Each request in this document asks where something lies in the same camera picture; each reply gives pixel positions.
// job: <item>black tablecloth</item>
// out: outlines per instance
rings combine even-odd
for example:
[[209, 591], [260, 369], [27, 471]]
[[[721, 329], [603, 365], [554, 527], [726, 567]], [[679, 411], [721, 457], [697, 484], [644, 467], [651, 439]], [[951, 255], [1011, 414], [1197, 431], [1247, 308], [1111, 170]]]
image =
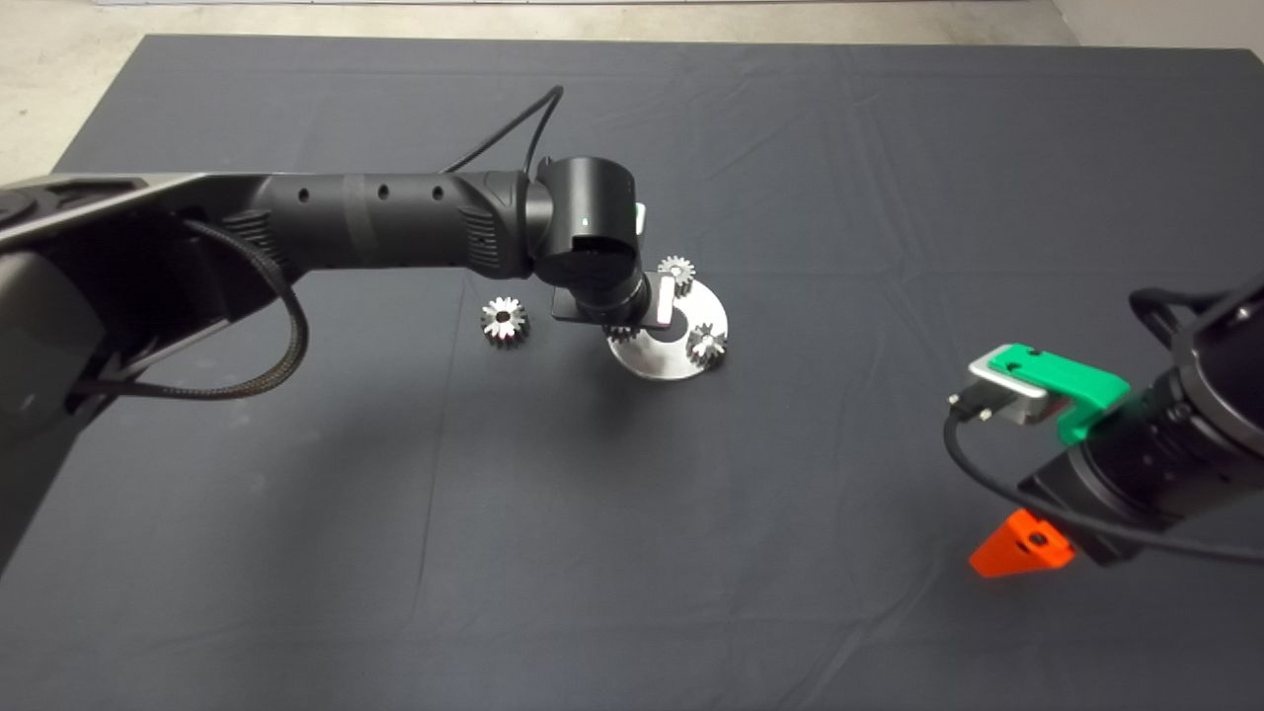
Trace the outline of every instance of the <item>black tablecloth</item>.
[[[728, 363], [640, 381], [535, 281], [311, 275], [283, 388], [82, 435], [0, 579], [0, 707], [1264, 705], [1264, 573], [983, 581], [1010, 506], [939, 439], [995, 345], [1143, 385], [1168, 358], [1130, 290], [1264, 266], [1250, 53], [155, 37], [58, 168], [431, 172], [554, 82], [542, 149], [632, 170]], [[480, 337], [497, 295], [527, 348]], [[238, 381], [284, 338], [272, 309], [148, 377]], [[982, 430], [1014, 478], [1058, 449]], [[1261, 505], [1183, 530], [1264, 543]]]

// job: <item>robotic arm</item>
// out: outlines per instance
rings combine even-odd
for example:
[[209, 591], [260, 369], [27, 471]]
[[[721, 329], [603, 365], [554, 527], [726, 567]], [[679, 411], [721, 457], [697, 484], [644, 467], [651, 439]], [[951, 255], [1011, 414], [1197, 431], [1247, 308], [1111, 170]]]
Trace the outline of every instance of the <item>robotic arm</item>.
[[[632, 175], [586, 157], [545, 159], [535, 180], [526, 170], [195, 173], [51, 176], [0, 189], [0, 571], [75, 435], [115, 397], [222, 400], [283, 382], [306, 350], [291, 285], [307, 272], [535, 275], [556, 287], [556, 319], [664, 329], [671, 310], [661, 321], [660, 300], [670, 304], [672, 291], [641, 269], [642, 225]], [[137, 381], [277, 299], [293, 331], [267, 373], [215, 390]]]
[[[1173, 366], [1126, 396], [1120, 378], [1025, 345], [1002, 347], [971, 366], [949, 399], [945, 442], [972, 478], [1024, 509], [971, 558], [985, 576], [1055, 568], [1078, 549], [1098, 564], [1141, 548], [1264, 564], [1264, 552], [1164, 535], [1178, 522], [1264, 487], [1264, 273], [1226, 294], [1141, 290], [1141, 323]], [[1173, 307], [1194, 314], [1182, 326]], [[961, 450], [958, 423], [1036, 424], [1060, 414], [1067, 449], [1015, 491]]]

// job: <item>circular metal plate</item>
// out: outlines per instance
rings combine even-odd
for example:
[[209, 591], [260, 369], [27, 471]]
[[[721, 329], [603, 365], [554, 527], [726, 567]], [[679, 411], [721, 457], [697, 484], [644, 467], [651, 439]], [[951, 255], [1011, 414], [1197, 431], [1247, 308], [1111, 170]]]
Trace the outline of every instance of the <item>circular metal plate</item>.
[[678, 296], [675, 307], [685, 315], [685, 335], [671, 343], [664, 343], [642, 330], [623, 343], [609, 342], [611, 353], [624, 368], [651, 381], [679, 381], [691, 378], [705, 371], [689, 359], [685, 342], [689, 331], [702, 324], [710, 324], [712, 333], [728, 334], [728, 315], [724, 305], [707, 285], [694, 280], [685, 296]]

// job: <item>spur gear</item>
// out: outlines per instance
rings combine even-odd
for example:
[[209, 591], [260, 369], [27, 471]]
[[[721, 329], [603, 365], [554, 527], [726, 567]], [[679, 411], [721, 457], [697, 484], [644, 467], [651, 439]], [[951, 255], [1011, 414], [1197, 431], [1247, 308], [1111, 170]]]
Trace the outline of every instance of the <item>spur gear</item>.
[[521, 345], [531, 331], [531, 319], [517, 299], [499, 296], [483, 306], [480, 316], [483, 335], [497, 348]]
[[641, 329], [636, 326], [602, 326], [602, 333], [613, 343], [627, 343], [636, 338]]
[[728, 334], [714, 333], [712, 324], [702, 324], [689, 331], [685, 348], [690, 361], [703, 368], [714, 368], [728, 350]]
[[659, 273], [671, 275], [676, 280], [676, 296], [684, 296], [694, 286], [694, 277], [698, 276], [698, 269], [694, 268], [694, 263], [689, 259], [672, 254], [659, 262]]

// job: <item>black cable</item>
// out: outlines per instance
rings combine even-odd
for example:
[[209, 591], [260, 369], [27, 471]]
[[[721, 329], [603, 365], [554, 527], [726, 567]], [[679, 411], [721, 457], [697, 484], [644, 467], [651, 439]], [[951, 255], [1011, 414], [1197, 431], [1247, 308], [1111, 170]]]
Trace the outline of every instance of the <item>black cable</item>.
[[499, 143], [499, 140], [508, 135], [511, 130], [522, 125], [522, 121], [530, 119], [532, 114], [540, 109], [545, 109], [544, 115], [540, 116], [540, 123], [536, 124], [536, 132], [531, 137], [531, 144], [527, 147], [527, 158], [522, 162], [522, 172], [531, 172], [531, 161], [535, 158], [536, 145], [540, 143], [540, 135], [544, 134], [549, 118], [552, 116], [554, 109], [557, 108], [557, 102], [561, 101], [562, 91], [564, 89], [560, 85], [550, 89], [544, 96], [537, 99], [532, 105], [527, 106], [521, 114], [511, 119], [509, 123], [497, 129], [495, 133], [479, 142], [479, 144], [475, 145], [469, 153], [461, 156], [453, 164], [444, 168], [442, 172], [450, 173], [461, 170], [466, 163], [482, 156], [488, 148]]
[[1121, 524], [1115, 524], [1097, 516], [1091, 516], [1081, 514], [1078, 511], [1072, 511], [1071, 509], [1064, 509], [1062, 506], [1049, 504], [1048, 501], [1019, 491], [1018, 488], [1010, 487], [1005, 482], [987, 474], [978, 468], [977, 464], [971, 462], [969, 457], [961, 448], [961, 442], [957, 439], [957, 428], [962, 421], [972, 419], [977, 412], [962, 411], [954, 409], [948, 414], [948, 419], [944, 421], [944, 447], [948, 449], [948, 455], [952, 461], [961, 467], [961, 471], [966, 472], [966, 476], [975, 479], [976, 483], [983, 488], [991, 491], [992, 493], [1007, 498], [1009, 501], [1018, 504], [1024, 509], [1039, 512], [1047, 517], [1057, 519], [1064, 521], [1067, 525], [1081, 528], [1085, 530], [1093, 531], [1109, 538], [1124, 540], [1127, 543], [1134, 543], [1138, 545], [1144, 545], [1146, 548], [1154, 548], [1157, 550], [1165, 550], [1168, 553], [1176, 553], [1178, 555], [1189, 555], [1193, 558], [1206, 558], [1212, 560], [1222, 560], [1226, 563], [1246, 563], [1251, 566], [1264, 566], [1264, 550], [1256, 548], [1239, 547], [1239, 545], [1222, 545], [1215, 543], [1203, 543], [1200, 540], [1172, 538], [1164, 534], [1148, 531], [1145, 529], [1139, 529], [1135, 526], [1125, 526]]
[[1172, 340], [1181, 329], [1181, 321], [1172, 311], [1172, 306], [1184, 306], [1194, 314], [1202, 314], [1227, 295], [1227, 291], [1186, 294], [1165, 288], [1141, 288], [1127, 295], [1127, 305], [1136, 320], [1141, 321], [1159, 343], [1172, 348]]
[[174, 387], [169, 385], [157, 385], [129, 381], [80, 381], [72, 392], [81, 395], [112, 395], [126, 397], [163, 397], [168, 400], [236, 400], [267, 392], [286, 382], [295, 374], [298, 364], [302, 363], [307, 353], [307, 316], [303, 314], [298, 297], [295, 296], [293, 287], [286, 281], [281, 267], [258, 247], [243, 240], [233, 233], [211, 226], [197, 220], [185, 220], [183, 225], [200, 237], [212, 239], [238, 253], [263, 277], [272, 291], [286, 306], [289, 315], [289, 345], [284, 356], [277, 364], [267, 372], [250, 378], [243, 383], [206, 390], [193, 390], [187, 387]]

